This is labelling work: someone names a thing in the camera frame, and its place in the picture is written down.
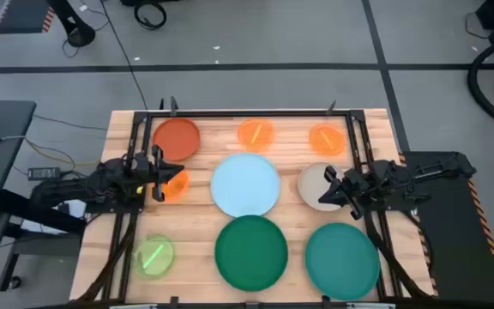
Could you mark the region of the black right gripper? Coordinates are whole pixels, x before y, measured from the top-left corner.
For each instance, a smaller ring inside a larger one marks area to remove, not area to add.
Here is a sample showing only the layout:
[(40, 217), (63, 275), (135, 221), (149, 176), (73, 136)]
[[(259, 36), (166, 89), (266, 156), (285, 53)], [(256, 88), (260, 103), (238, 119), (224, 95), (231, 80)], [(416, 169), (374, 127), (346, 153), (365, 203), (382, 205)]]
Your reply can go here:
[(354, 220), (364, 215), (364, 206), (357, 201), (370, 189), (369, 183), (355, 169), (347, 170), (344, 177), (339, 179), (337, 171), (327, 166), (324, 178), (330, 183), (329, 189), (318, 199), (319, 203), (348, 204), (351, 207), (351, 216)]

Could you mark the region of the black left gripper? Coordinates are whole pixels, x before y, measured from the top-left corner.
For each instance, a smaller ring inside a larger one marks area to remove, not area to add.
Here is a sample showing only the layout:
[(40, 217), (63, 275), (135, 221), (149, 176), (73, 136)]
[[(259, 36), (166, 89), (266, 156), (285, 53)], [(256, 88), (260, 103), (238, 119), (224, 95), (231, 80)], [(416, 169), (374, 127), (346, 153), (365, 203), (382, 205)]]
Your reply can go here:
[(165, 194), (162, 191), (162, 183), (168, 184), (174, 177), (184, 170), (184, 165), (168, 163), (163, 161), (163, 170), (168, 173), (164, 173), (163, 178), (160, 172), (160, 163), (163, 159), (163, 150), (156, 144), (152, 146), (152, 155), (155, 162), (151, 162), (148, 157), (143, 153), (137, 153), (134, 156), (136, 167), (136, 178), (142, 184), (153, 183), (154, 188), (152, 190), (153, 198), (158, 202), (165, 201)]

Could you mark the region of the orange translucent small plate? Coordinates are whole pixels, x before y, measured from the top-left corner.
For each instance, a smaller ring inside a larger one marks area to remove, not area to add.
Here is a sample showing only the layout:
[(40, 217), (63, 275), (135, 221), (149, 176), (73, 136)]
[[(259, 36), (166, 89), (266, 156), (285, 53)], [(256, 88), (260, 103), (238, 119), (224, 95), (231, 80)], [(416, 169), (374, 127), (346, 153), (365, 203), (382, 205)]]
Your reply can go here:
[(165, 201), (179, 199), (189, 188), (189, 174), (183, 170), (161, 186), (162, 193), (165, 196)]
[(332, 124), (317, 124), (309, 130), (310, 148), (320, 155), (339, 155), (346, 148), (341, 129)]
[(274, 126), (267, 119), (245, 120), (237, 129), (238, 142), (251, 152), (266, 151), (274, 141)]

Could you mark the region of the beige plastic plate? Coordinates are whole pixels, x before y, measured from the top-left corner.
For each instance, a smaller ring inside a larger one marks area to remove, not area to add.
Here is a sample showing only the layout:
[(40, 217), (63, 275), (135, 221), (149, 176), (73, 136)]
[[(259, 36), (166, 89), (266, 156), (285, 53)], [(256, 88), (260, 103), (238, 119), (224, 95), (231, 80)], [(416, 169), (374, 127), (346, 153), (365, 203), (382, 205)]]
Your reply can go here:
[(298, 192), (302, 200), (319, 211), (336, 211), (340, 205), (319, 203), (318, 199), (329, 189), (330, 183), (324, 178), (328, 162), (317, 162), (305, 167), (298, 176)]

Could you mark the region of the teal large plate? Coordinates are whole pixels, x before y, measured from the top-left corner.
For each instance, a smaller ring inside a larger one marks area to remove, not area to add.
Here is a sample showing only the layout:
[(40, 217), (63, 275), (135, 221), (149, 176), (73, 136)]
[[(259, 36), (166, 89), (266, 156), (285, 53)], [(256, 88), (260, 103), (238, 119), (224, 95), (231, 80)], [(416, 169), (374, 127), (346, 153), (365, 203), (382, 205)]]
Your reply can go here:
[(376, 247), (362, 231), (346, 223), (319, 227), (306, 244), (304, 264), (313, 285), (337, 300), (364, 298), (380, 276)]

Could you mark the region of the red-orange opaque plate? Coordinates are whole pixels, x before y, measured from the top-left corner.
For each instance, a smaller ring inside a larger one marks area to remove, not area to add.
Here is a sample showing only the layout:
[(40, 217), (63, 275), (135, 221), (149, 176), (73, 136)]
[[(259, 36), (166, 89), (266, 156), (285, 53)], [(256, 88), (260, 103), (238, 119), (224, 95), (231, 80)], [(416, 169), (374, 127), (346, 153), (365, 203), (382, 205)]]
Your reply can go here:
[(183, 161), (200, 148), (200, 131), (190, 119), (170, 118), (157, 126), (152, 143), (163, 150), (165, 159)]

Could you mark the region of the light blue large plate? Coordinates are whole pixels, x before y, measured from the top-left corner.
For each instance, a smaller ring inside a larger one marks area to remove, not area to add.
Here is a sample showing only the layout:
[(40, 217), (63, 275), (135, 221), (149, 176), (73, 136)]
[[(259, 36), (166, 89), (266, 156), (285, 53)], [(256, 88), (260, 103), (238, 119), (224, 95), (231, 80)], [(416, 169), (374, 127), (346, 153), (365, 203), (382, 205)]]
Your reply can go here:
[(214, 169), (210, 194), (216, 206), (229, 216), (265, 215), (279, 200), (280, 175), (259, 154), (232, 154)]

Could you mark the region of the green translucent small plate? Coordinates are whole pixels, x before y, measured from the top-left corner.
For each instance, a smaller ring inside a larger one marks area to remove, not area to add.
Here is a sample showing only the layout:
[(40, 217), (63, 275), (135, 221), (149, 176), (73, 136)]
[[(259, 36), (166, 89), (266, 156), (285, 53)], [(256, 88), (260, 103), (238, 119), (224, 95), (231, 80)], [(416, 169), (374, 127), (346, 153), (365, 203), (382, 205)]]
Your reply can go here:
[(171, 269), (174, 259), (172, 241), (162, 234), (149, 234), (134, 249), (132, 265), (139, 276), (159, 279)]

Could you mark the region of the dark green large plate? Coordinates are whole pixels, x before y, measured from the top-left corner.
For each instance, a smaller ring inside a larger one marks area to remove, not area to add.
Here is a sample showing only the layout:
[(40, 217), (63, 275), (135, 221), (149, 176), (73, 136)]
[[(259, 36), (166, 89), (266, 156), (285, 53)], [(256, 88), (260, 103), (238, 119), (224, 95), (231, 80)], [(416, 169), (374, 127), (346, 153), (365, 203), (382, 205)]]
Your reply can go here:
[(273, 286), (288, 262), (286, 238), (278, 226), (259, 215), (230, 221), (215, 242), (220, 275), (232, 287), (258, 292)]

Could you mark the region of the large black hazard-striped mat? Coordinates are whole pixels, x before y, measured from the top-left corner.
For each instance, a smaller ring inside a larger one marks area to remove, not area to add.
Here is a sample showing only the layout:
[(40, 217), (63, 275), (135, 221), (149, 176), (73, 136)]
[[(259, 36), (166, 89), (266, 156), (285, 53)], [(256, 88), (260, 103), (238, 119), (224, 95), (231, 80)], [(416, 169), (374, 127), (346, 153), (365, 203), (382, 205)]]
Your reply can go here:
[(494, 302), (494, 238), (471, 177), (417, 183), (430, 199), (418, 217), (431, 243), (431, 278), (441, 300)]

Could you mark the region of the black power adapter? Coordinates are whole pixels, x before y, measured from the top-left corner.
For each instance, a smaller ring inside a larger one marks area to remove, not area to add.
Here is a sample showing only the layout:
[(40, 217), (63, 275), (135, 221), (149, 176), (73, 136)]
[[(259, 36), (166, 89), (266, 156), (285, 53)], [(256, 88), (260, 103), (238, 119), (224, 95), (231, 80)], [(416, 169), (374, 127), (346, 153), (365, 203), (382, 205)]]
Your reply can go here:
[(42, 181), (47, 179), (59, 179), (61, 170), (59, 167), (32, 167), (27, 170), (29, 181)]

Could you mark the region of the black stand base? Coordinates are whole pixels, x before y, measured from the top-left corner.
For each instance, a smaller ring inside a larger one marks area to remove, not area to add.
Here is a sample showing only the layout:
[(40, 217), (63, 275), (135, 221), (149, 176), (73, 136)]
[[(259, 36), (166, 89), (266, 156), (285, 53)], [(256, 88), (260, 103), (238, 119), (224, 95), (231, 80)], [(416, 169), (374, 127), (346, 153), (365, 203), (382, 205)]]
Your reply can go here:
[(73, 47), (83, 47), (95, 39), (95, 30), (71, 7), (69, 0), (46, 0), (63, 25), (67, 42)]

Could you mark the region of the small black hazard-striped mat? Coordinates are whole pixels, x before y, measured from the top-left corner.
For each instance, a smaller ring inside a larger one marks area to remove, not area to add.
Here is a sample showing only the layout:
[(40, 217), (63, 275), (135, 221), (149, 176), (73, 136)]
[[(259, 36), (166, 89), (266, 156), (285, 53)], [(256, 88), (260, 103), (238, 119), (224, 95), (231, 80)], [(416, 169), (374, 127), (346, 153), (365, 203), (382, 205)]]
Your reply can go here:
[(9, 0), (0, 16), (0, 34), (46, 33), (54, 17), (46, 0)]

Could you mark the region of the black aluminium frame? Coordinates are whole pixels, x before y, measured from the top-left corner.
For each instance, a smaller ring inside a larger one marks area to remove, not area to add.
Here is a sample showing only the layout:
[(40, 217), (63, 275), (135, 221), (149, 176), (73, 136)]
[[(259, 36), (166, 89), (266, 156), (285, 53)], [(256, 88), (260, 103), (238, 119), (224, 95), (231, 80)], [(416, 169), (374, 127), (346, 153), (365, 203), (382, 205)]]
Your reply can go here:
[[(361, 109), (368, 128), (369, 143), (375, 160), (393, 160), (400, 163), (400, 153), (386, 109)], [(343, 169), (353, 167), (352, 150), (335, 157), (325, 157), (310, 149), (310, 127), (333, 123), (343, 132), (346, 118), (326, 116), (323, 109), (274, 110), (178, 110), (179, 117), (192, 117), (201, 133), (201, 148), (184, 164), (190, 177), (188, 190), (169, 203), (155, 202), (147, 197), (144, 210), (138, 215), (134, 245), (153, 234), (170, 238), (175, 249), (174, 262), (159, 279), (147, 279), (131, 266), (124, 276), (127, 304), (169, 303), (172, 296), (178, 304), (209, 303), (234, 306), (237, 303), (258, 303), (301, 307), (314, 303), (322, 305), (322, 293), (311, 283), (304, 268), (304, 248), (311, 233), (330, 222), (345, 222), (365, 231), (364, 221), (355, 221), (349, 208), (322, 212), (305, 205), (298, 194), (298, 176), (310, 163), (329, 159)], [(128, 146), (134, 112), (113, 111), (102, 158), (124, 154)], [(265, 216), (274, 222), (286, 237), (288, 263), (284, 274), (272, 287), (260, 292), (243, 292), (229, 285), (220, 275), (214, 260), (218, 234), (232, 217), (218, 209), (210, 196), (209, 181), (213, 170), (228, 155), (244, 150), (238, 142), (237, 127), (249, 118), (272, 121), (274, 141), (262, 155), (270, 160), (280, 175), (280, 198)], [(419, 230), (402, 213), (386, 214), (392, 247), (396, 258), (408, 275), (428, 294), (434, 294), (427, 269), (425, 249)], [(94, 282), (106, 263), (111, 248), (116, 215), (105, 214), (90, 223), (84, 233), (74, 281), (69, 299), (79, 298)]]

